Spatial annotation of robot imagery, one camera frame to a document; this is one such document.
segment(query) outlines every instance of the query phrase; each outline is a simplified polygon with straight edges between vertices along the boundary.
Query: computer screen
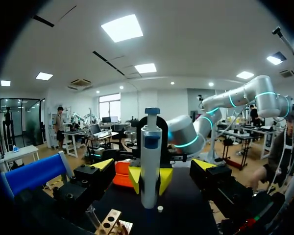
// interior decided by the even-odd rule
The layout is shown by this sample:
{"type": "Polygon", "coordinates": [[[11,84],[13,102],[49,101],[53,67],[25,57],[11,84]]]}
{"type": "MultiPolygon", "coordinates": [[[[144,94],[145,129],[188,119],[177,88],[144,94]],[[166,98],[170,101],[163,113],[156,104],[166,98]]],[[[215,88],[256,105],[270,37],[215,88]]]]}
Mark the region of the computer screen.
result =
{"type": "Polygon", "coordinates": [[[90,131],[94,135],[94,134],[101,132],[101,129],[98,124],[95,124],[95,125],[90,125],[90,131]]]}
{"type": "Polygon", "coordinates": [[[109,122],[111,122],[111,118],[110,117],[103,117],[102,122],[103,123],[109,123],[109,122]]]}
{"type": "Polygon", "coordinates": [[[118,116],[110,117],[111,122],[119,122],[118,116]]]}

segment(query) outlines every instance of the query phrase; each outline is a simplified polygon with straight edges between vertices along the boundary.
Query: office chair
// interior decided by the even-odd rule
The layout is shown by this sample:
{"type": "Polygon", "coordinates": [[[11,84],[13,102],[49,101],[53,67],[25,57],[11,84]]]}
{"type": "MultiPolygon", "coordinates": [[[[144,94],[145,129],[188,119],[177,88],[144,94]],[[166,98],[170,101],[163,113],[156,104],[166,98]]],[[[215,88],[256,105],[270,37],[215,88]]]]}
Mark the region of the office chair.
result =
{"type": "Polygon", "coordinates": [[[67,182],[67,176],[69,178],[73,176],[63,151],[7,173],[1,173],[6,191],[12,198],[23,189],[35,189],[59,175],[62,176],[63,182],[67,182]]]}

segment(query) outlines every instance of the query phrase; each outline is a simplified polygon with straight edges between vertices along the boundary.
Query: man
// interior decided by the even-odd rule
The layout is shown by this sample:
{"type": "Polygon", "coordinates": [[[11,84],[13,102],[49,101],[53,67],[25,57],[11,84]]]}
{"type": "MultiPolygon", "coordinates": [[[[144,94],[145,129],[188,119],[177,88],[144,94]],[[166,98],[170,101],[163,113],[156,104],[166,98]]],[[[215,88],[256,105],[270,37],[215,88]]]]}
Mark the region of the man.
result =
{"type": "Polygon", "coordinates": [[[61,106],[58,107],[58,113],[54,123],[54,129],[55,129],[55,132],[57,133],[57,141],[59,141],[60,150],[62,150],[63,140],[64,140],[64,135],[63,135],[64,127],[63,127],[63,121],[61,118],[62,112],[63,112],[63,107],[61,106]]]}
{"type": "Polygon", "coordinates": [[[260,126],[260,118],[257,113],[257,109],[255,109],[254,105],[250,105],[250,116],[251,116],[251,122],[254,123],[254,126],[260,126]]]}
{"type": "Polygon", "coordinates": [[[285,180],[288,174],[288,170],[290,169],[294,159],[294,117],[290,117],[287,119],[286,128],[287,134],[285,150],[280,167],[278,168],[284,148],[284,132],[281,132],[275,138],[268,157],[268,164],[265,164],[253,173],[250,179],[250,186],[253,188],[254,191],[257,190],[259,181],[263,183],[269,181],[270,183],[272,183],[276,172],[277,176],[274,180],[274,183],[278,183],[279,186],[281,186],[281,184],[285,180]]]}

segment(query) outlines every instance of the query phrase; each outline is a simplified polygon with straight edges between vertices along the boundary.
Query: ceiling light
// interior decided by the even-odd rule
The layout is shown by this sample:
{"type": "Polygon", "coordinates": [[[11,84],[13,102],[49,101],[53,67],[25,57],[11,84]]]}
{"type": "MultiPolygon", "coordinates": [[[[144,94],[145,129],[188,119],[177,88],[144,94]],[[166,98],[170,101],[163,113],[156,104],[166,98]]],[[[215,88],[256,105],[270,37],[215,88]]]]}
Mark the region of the ceiling light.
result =
{"type": "Polygon", "coordinates": [[[11,81],[1,80],[1,86],[2,87],[9,87],[10,85],[11,85],[11,81]]]}
{"type": "Polygon", "coordinates": [[[251,72],[244,71],[244,72],[241,72],[241,73],[237,74],[236,76],[239,77],[239,78],[242,78],[242,79],[249,79],[252,76],[254,76],[254,74],[251,73],[251,72]]]}
{"type": "Polygon", "coordinates": [[[283,61],[278,59],[278,58],[275,58],[273,56],[268,56],[267,57],[267,60],[269,60],[271,63],[273,63],[274,65],[279,65],[281,64],[283,61]]]}
{"type": "Polygon", "coordinates": [[[40,72],[37,75],[36,79],[48,81],[52,76],[53,76],[52,74],[40,72]]]}
{"type": "Polygon", "coordinates": [[[124,16],[101,27],[115,43],[143,35],[135,15],[124,16]]]}
{"type": "Polygon", "coordinates": [[[135,68],[139,73],[157,72],[157,69],[154,63],[144,64],[144,65],[135,65],[135,68]]]}

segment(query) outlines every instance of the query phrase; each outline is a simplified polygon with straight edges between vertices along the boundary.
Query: person sitting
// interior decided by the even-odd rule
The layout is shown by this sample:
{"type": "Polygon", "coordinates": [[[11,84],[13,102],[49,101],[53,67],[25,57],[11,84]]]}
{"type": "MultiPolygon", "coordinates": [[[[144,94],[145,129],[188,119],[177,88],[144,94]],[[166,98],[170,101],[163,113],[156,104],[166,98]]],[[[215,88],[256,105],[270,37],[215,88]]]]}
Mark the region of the person sitting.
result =
{"type": "Polygon", "coordinates": [[[273,146],[271,147],[271,151],[268,157],[268,164],[263,165],[253,173],[249,182],[253,191],[257,190],[259,181],[262,183],[267,181],[272,183],[275,174],[277,176],[274,180],[274,183],[278,183],[279,186],[281,186],[281,184],[284,182],[294,159],[294,117],[287,119],[286,128],[287,134],[285,147],[284,132],[281,132],[275,138],[273,146]],[[285,148],[284,155],[280,167],[278,168],[283,148],[285,148]]]}

